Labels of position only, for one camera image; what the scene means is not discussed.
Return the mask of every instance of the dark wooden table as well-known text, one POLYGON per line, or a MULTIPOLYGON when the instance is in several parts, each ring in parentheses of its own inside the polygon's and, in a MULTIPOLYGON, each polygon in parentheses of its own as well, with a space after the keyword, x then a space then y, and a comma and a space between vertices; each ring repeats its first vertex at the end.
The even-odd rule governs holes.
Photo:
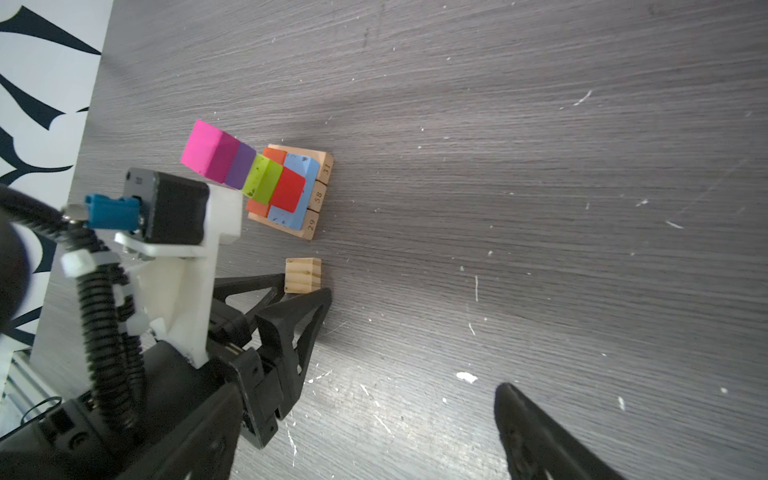
MULTIPOLYGON (((745 1, 116 1, 71 198, 195 177, 197 118, 335 155, 313 242, 221 249, 320 257, 334 295, 233 478, 507 478, 503 381, 628 478, 765 478, 767 31, 745 1)), ((32 357, 69 395, 73 293, 56 269, 32 357)))

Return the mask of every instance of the lime green block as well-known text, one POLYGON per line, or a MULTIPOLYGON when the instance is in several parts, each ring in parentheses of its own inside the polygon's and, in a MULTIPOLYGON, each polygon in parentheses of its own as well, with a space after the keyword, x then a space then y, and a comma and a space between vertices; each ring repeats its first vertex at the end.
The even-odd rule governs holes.
POLYGON ((268 204, 282 172, 283 165, 258 154, 243 184, 243 194, 257 202, 268 204))
POLYGON ((266 165, 266 172, 264 172, 264 178, 261 179, 259 187, 256 189, 256 193, 251 198, 255 201, 268 204, 272 200, 272 193, 275 191, 280 175, 283 174, 283 165, 278 164, 276 161, 270 160, 266 165))

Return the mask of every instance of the white backdrop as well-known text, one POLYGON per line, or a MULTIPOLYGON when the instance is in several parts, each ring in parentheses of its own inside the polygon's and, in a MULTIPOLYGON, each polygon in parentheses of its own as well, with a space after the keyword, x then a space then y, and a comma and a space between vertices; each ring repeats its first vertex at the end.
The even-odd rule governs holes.
MULTIPOLYGON (((88 116, 112 0, 0 2, 0 183, 62 207, 88 116)), ((0 335, 0 381, 34 341, 53 246, 17 227, 31 282, 18 327, 0 335)))

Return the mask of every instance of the zip tie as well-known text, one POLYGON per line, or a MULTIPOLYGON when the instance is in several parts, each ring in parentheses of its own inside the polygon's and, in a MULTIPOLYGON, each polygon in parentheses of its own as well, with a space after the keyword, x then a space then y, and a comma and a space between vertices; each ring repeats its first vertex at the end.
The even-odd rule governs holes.
POLYGON ((134 294, 134 286, 131 283, 127 283, 126 285, 113 283, 112 293, 114 294, 114 305, 123 306, 125 304, 125 298, 134 294))
POLYGON ((118 332, 130 336, 139 336, 149 328, 149 317, 144 312, 136 312, 124 322, 118 323, 118 332))
POLYGON ((115 252, 91 253, 87 249, 81 248, 61 256, 61 266, 64 268, 64 275, 69 278, 88 275, 95 272, 101 265, 110 265, 112 263, 120 263, 120 257, 115 252))

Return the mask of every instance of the light blue block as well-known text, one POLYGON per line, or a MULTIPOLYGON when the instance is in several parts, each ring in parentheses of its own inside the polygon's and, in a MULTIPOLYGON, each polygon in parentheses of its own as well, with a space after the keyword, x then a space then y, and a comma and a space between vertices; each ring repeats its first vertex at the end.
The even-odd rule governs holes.
POLYGON ((310 206, 312 190, 315 188, 315 179, 317 178, 318 172, 320 172, 320 163, 314 158, 288 154, 286 155, 286 161, 283 166, 295 171, 306 179, 304 190, 301 192, 301 198, 299 199, 299 204, 296 205, 295 212, 290 213, 282 208, 272 206, 270 207, 270 211, 266 218, 285 227, 301 230, 301 227, 304 224, 306 209, 310 206))

